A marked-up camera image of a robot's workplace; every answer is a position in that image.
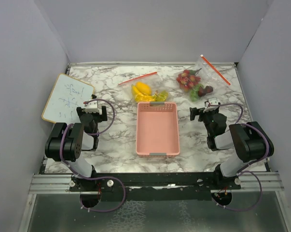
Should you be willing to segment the zip bag with yellow fruit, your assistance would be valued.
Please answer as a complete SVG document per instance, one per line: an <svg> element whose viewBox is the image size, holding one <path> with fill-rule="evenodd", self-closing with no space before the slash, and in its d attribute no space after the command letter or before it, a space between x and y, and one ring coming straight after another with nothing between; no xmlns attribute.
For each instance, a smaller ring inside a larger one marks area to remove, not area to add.
<svg viewBox="0 0 291 232"><path fill-rule="evenodd" d="M132 102L165 102L169 92L162 77L152 72L118 84Z"/></svg>

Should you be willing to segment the pink plastic basket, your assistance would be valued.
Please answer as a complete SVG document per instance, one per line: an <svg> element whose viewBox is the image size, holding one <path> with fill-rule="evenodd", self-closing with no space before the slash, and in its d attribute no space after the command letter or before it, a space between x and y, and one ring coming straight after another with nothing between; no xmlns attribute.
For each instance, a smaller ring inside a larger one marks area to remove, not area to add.
<svg viewBox="0 0 291 232"><path fill-rule="evenodd" d="M175 157L180 153L176 103L138 103L136 153L141 157Z"/></svg>

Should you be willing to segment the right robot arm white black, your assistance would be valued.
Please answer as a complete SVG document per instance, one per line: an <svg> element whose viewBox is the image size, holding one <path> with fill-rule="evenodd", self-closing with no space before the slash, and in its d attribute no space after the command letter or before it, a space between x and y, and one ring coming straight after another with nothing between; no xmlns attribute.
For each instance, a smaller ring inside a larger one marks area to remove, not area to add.
<svg viewBox="0 0 291 232"><path fill-rule="evenodd" d="M227 126L227 117L219 112L219 107L190 108L190 120L196 116L205 125L210 150L234 148L236 151L215 168L212 183L218 189L225 188L240 172L274 153L273 143L256 121Z"/></svg>

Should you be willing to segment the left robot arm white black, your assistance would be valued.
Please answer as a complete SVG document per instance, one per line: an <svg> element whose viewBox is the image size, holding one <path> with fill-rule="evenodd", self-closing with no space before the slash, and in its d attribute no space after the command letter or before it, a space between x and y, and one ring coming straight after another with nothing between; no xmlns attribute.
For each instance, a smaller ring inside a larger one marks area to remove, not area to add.
<svg viewBox="0 0 291 232"><path fill-rule="evenodd" d="M81 155L82 151L95 151L99 142L98 124L107 121L106 106L76 108L80 122L71 127L67 123L55 123L45 145L45 155L56 162L62 162L76 178L81 179L85 190L94 190L97 186L96 171Z"/></svg>

